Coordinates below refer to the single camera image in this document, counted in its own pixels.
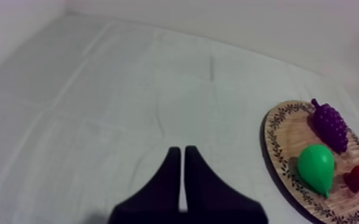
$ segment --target purple grapes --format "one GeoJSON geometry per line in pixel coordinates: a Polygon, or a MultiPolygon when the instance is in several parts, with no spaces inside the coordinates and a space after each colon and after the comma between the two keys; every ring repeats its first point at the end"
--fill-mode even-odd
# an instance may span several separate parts
{"type": "Polygon", "coordinates": [[[348,129],[341,115],[328,104],[319,105],[316,99],[312,99],[316,108],[313,114],[313,126],[320,138],[337,153],[344,153],[348,148],[348,129]]]}

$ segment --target plastic fruit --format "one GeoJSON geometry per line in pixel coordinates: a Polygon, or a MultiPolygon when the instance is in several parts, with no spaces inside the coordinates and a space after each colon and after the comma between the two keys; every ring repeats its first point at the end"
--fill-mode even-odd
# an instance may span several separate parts
{"type": "Polygon", "coordinates": [[[341,115],[328,104],[319,105],[316,99],[312,99],[316,108],[312,122],[320,138],[332,150],[344,153],[348,148],[348,129],[341,115]]]}
{"type": "Polygon", "coordinates": [[[355,166],[350,173],[343,175],[343,180],[354,193],[359,191],[359,165],[355,166]]]}
{"type": "Polygon", "coordinates": [[[334,157],[327,147],[319,144],[306,147],[298,158],[298,171],[302,179],[317,192],[329,197],[333,184],[334,157]]]}

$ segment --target white tablecloth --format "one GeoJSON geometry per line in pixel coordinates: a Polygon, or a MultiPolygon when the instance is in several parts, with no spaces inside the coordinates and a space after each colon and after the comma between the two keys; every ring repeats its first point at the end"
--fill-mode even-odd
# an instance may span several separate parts
{"type": "Polygon", "coordinates": [[[174,145],[197,145],[271,223],[308,223],[271,180],[259,126],[276,104],[311,98],[359,136],[359,92],[330,79],[209,39],[65,16],[0,67],[0,224],[102,224],[174,145]]]}

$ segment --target grape stem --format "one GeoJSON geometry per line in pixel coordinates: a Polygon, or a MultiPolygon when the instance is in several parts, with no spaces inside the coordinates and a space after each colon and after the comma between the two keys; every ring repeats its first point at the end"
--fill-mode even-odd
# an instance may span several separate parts
{"type": "Polygon", "coordinates": [[[311,103],[314,105],[315,108],[319,108],[320,105],[318,104],[316,99],[312,99],[311,103]]]}

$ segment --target wooden plate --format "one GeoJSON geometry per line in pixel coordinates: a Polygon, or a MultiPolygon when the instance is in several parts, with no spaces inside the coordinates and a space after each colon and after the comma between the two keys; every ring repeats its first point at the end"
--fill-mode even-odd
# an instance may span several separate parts
{"type": "Polygon", "coordinates": [[[310,144],[324,144],[310,128],[308,117],[312,104],[286,101],[267,114],[264,138],[270,160],[282,183],[314,217],[324,223],[359,223],[359,192],[345,185],[342,175],[359,164],[359,139],[348,128],[348,151],[335,158],[335,173],[330,197],[315,193],[299,176],[297,161],[301,151],[310,144]]]}

